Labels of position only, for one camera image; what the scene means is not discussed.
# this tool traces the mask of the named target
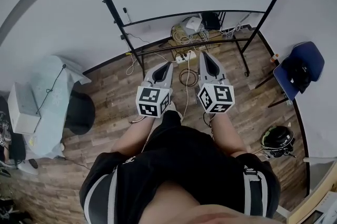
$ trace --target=power strip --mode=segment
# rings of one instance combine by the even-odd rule
[[[188,54],[184,55],[183,57],[178,55],[175,59],[178,64],[181,64],[181,63],[187,62],[188,60],[191,60],[194,58],[196,58],[195,52],[190,51]]]

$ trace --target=black device on desk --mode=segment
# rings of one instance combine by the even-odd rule
[[[219,18],[214,12],[205,12],[201,14],[202,23],[206,30],[220,30],[221,25]]]

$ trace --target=bare skin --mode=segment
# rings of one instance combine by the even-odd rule
[[[153,118],[145,118],[141,122],[131,125],[114,144],[112,152],[119,152],[128,157],[141,153],[153,122]],[[237,157],[240,154],[247,153],[246,146],[227,114],[216,114],[211,125],[214,141],[225,154]],[[139,224],[228,223],[228,220],[233,220],[228,214],[223,214],[228,210],[235,212],[223,206],[200,206],[198,201],[180,185],[175,182],[165,181],[159,186],[154,198],[144,209]],[[236,223],[253,222],[257,223],[257,221],[251,220]]]

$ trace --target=white stripe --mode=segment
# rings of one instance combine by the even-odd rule
[[[99,178],[94,185],[90,188],[84,202],[84,215],[86,220],[88,221],[89,224],[91,224],[90,217],[89,217],[89,203],[90,203],[90,198],[97,187],[97,185],[103,180],[104,177],[108,176],[108,174],[103,175],[101,178]]]
[[[257,172],[257,175],[261,178],[261,188],[262,188],[262,206],[263,206],[263,214],[265,217],[267,214],[267,206],[268,206],[268,185],[265,179],[265,176],[262,172]]]
[[[244,213],[247,216],[251,215],[251,184],[249,182],[249,178],[245,173],[243,173],[243,181],[244,181]]]
[[[117,188],[117,170],[112,176],[110,190],[109,190],[109,199],[107,203],[107,224],[115,223],[115,206],[116,206],[116,188]]]

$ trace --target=person's foot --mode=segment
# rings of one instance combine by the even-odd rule
[[[180,121],[183,120],[183,116],[181,115],[181,113],[179,111],[176,110],[173,101],[171,101],[171,103],[167,106],[165,112],[167,112],[167,111],[176,111],[179,114],[179,116],[180,116]]]

